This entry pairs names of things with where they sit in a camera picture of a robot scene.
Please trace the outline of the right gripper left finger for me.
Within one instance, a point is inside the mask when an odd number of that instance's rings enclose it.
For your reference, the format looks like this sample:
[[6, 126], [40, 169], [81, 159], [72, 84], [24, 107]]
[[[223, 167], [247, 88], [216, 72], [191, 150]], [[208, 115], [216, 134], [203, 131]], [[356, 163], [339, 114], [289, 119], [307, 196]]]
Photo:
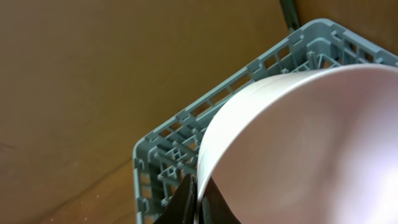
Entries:
[[154, 224], [193, 224], [196, 206], [197, 183], [194, 176], [187, 174]]

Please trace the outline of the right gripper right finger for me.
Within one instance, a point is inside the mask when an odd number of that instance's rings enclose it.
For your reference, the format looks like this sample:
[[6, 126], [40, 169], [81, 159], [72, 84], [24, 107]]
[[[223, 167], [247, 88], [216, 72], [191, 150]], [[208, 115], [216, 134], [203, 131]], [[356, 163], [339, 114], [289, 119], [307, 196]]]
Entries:
[[211, 178], [201, 200], [201, 224], [240, 224]]

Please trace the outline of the small white bowl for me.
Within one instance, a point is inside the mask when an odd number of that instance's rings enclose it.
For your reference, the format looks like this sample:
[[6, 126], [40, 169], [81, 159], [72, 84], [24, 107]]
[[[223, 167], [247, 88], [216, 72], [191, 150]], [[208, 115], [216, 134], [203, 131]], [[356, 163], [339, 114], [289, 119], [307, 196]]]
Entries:
[[198, 200], [215, 183], [241, 223], [396, 223], [397, 69], [248, 85], [211, 120], [197, 173]]

